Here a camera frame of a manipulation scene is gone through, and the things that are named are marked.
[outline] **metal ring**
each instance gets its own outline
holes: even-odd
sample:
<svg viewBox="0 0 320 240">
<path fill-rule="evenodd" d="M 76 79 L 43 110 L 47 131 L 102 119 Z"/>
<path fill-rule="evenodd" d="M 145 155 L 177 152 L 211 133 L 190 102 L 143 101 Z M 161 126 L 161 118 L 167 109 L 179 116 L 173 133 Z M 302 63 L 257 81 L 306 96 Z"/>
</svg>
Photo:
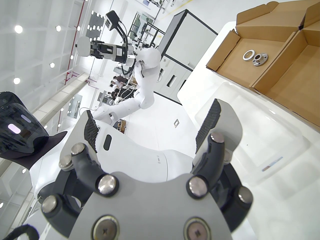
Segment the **metal ring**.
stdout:
<svg viewBox="0 0 320 240">
<path fill-rule="evenodd" d="M 244 61 L 250 61 L 254 58 L 255 54 L 256 54 L 255 51 L 253 49 L 250 49 L 246 53 L 243 54 L 242 59 Z"/>
</svg>

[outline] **person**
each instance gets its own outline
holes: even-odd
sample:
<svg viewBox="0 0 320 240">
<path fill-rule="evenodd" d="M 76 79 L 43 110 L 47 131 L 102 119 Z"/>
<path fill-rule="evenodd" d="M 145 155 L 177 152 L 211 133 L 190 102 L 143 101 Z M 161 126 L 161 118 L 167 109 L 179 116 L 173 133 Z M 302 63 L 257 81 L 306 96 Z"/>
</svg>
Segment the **person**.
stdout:
<svg viewBox="0 0 320 240">
<path fill-rule="evenodd" d="M 121 88 L 123 87 L 123 85 L 124 85 L 123 82 L 119 82 L 119 81 L 117 81 L 117 80 L 111 81 L 111 84 L 117 85 L 117 87 L 118 87 L 119 89 L 121 89 Z"/>
<path fill-rule="evenodd" d="M 112 96 L 111 100 L 109 101 L 109 105 L 113 105 L 115 100 L 116 100 L 116 97 Z"/>
<path fill-rule="evenodd" d="M 122 82 L 124 84 L 127 84 L 127 82 L 128 82 L 128 79 L 126 79 L 126 78 L 124 78 L 122 76 L 114 76 L 113 80 L 114 81 L 118 81 L 118 82 Z"/>
<path fill-rule="evenodd" d="M 115 85 L 115 84 L 110 84 L 110 87 L 112 88 L 112 91 L 114 92 L 116 89 L 118 89 L 119 90 L 119 87 L 117 86 L 117 85 Z"/>
<path fill-rule="evenodd" d="M 128 99 L 128 98 L 132 98 L 134 96 L 134 93 L 135 93 L 136 89 L 121 89 L 119 91 L 119 94 L 118 96 L 121 97 L 121 98 L 124 98 L 124 99 Z"/>
</svg>

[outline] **white table surface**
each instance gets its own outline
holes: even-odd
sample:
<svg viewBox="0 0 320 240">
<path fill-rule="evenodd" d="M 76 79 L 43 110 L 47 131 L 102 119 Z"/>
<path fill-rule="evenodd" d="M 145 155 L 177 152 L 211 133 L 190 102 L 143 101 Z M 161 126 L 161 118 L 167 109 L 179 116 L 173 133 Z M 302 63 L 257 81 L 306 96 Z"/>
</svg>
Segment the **white table surface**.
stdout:
<svg viewBox="0 0 320 240">
<path fill-rule="evenodd" d="M 177 94 L 197 129 L 200 125 L 195 115 L 223 83 L 229 82 L 207 69 L 206 64 L 235 25 L 236 22 L 229 22 L 223 27 Z M 259 102 L 300 129 L 306 144 L 300 156 L 267 180 L 258 185 L 245 184 L 254 195 L 248 215 L 252 229 L 259 240 L 319 239 L 320 133 L 279 105 L 239 85 L 236 87 L 247 99 Z"/>
</svg>

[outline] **white robot body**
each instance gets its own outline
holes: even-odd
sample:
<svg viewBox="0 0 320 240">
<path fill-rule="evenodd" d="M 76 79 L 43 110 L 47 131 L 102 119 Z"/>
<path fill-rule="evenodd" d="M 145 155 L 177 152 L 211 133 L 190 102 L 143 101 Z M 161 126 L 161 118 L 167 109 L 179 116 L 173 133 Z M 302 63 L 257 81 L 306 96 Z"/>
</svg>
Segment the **white robot body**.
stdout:
<svg viewBox="0 0 320 240">
<path fill-rule="evenodd" d="M 97 158 L 107 173 L 121 171 L 128 176 L 147 183 L 159 183 L 172 180 L 181 174 L 189 173 L 192 158 L 175 150 L 156 151 L 133 142 L 109 124 L 96 121 L 100 128 L 96 139 Z M 54 182 L 59 171 L 60 152 L 74 127 L 63 140 L 39 159 L 30 169 L 34 197 L 46 185 Z M 107 135 L 112 140 L 108 151 L 104 149 Z"/>
<path fill-rule="evenodd" d="M 134 97 L 124 100 L 117 105 L 103 104 L 93 112 L 96 120 L 101 120 L 109 125 L 117 120 L 134 113 L 139 109 L 147 109 L 154 103 L 153 92 L 160 73 L 161 54 L 158 49 L 145 48 L 137 53 L 134 66 L 134 75 L 139 85 Z"/>
</svg>

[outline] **metal screw head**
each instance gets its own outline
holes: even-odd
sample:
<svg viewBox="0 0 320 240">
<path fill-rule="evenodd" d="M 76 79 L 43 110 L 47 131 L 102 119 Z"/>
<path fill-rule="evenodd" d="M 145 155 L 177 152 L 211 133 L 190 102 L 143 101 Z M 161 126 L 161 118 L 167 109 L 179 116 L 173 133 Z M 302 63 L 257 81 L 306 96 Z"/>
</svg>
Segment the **metal screw head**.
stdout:
<svg viewBox="0 0 320 240">
<path fill-rule="evenodd" d="M 208 188 L 205 181 L 200 177 L 192 177 L 189 180 L 189 189 L 194 196 L 202 197 L 207 194 Z"/>
<path fill-rule="evenodd" d="M 71 155 L 65 155 L 63 158 L 59 161 L 59 168 L 67 168 L 71 165 Z"/>
<path fill-rule="evenodd" d="M 100 218 L 93 228 L 94 240 L 116 240 L 119 235 L 118 221 L 110 216 Z"/>
<path fill-rule="evenodd" d="M 113 192 L 116 187 L 116 182 L 116 179 L 112 175 L 107 174 L 103 176 L 98 184 L 99 192 L 104 195 Z"/>
<path fill-rule="evenodd" d="M 208 233 L 202 223 L 193 222 L 187 228 L 188 239 L 190 240 L 207 240 Z"/>
<path fill-rule="evenodd" d="M 210 137 L 211 137 L 212 141 L 214 141 L 216 143 L 223 143 L 224 142 L 223 134 L 221 134 L 219 132 L 211 133 Z"/>
<path fill-rule="evenodd" d="M 251 191 L 247 187 L 240 187 L 238 196 L 242 202 L 247 204 L 251 204 L 254 200 Z"/>
<path fill-rule="evenodd" d="M 76 143 L 73 145 L 71 148 L 71 154 L 72 155 L 78 155 L 80 154 L 83 150 L 85 149 L 85 144 L 84 143 Z"/>
<path fill-rule="evenodd" d="M 51 213 L 57 207 L 57 198 L 54 195 L 50 195 L 44 199 L 41 205 L 43 213 Z"/>
<path fill-rule="evenodd" d="M 190 218 L 184 225 L 183 235 L 185 240 L 208 240 L 210 229 L 207 223 L 199 218 Z"/>
</svg>

